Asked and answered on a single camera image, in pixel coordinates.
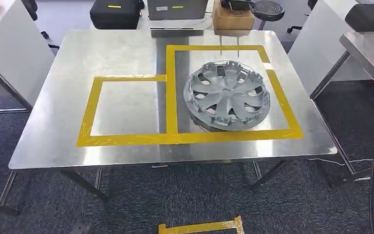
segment black case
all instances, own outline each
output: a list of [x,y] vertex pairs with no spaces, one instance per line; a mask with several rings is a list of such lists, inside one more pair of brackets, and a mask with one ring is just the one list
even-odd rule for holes
[[140,8],[136,0],[96,0],[90,16],[97,29],[136,29]]
[[356,4],[345,21],[357,32],[374,32],[374,4]]

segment white cable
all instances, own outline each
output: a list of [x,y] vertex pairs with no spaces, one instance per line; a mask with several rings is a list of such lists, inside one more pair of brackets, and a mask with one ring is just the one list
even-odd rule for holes
[[[321,159],[321,158],[308,158],[307,160],[320,160],[320,161],[324,161],[324,162],[331,162],[331,163],[334,163],[334,164],[337,164],[339,166],[345,166],[346,164],[345,163],[338,163],[338,162],[335,162],[335,161],[330,161],[330,160],[325,160],[325,159]],[[361,159],[361,160],[352,160],[352,161],[349,161],[349,162],[363,162],[363,161],[372,161],[373,159],[371,158],[366,158],[366,159]]]

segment black bag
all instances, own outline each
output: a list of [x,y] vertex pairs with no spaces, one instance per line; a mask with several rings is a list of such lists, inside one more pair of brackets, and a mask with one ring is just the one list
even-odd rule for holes
[[90,16],[97,29],[136,29],[143,5],[142,0],[96,0]]

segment silver hubcap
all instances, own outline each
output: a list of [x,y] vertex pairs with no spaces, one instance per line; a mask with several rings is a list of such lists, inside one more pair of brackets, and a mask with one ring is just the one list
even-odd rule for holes
[[227,131],[258,125],[270,109],[261,75],[236,61],[204,64],[187,81],[184,100],[203,127]]

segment office floor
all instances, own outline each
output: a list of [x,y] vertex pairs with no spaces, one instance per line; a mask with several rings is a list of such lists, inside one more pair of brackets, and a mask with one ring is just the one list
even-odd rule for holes
[[[7,97],[0,98],[0,105],[8,104]],[[333,84],[318,105],[349,156],[372,156],[373,81]],[[0,192],[27,118],[28,114],[0,115]],[[332,178],[347,173],[344,167],[320,163]],[[368,161],[355,166],[360,164],[369,166]],[[262,171],[273,165],[261,162]],[[95,172],[82,175],[93,181]],[[246,234],[369,233],[369,181],[331,189],[315,162],[308,160],[293,162],[265,186],[252,190],[255,179],[250,163],[106,168],[101,190],[110,199],[102,203],[54,171],[23,172],[8,200],[21,214],[0,214],[0,234],[68,234],[78,221],[91,222],[92,234],[153,234],[160,223],[173,227],[238,215]]]
[[[281,41],[294,41],[299,31],[288,34],[286,30],[292,25],[304,24],[307,19],[304,14],[310,13],[307,0],[274,1],[285,8],[284,17],[277,22],[267,22],[264,29],[275,31]],[[36,24],[41,31],[46,31],[56,44],[62,42],[69,30],[90,28],[89,12],[94,0],[37,0],[37,3]],[[255,22],[254,28],[257,28],[258,24],[259,22]]]

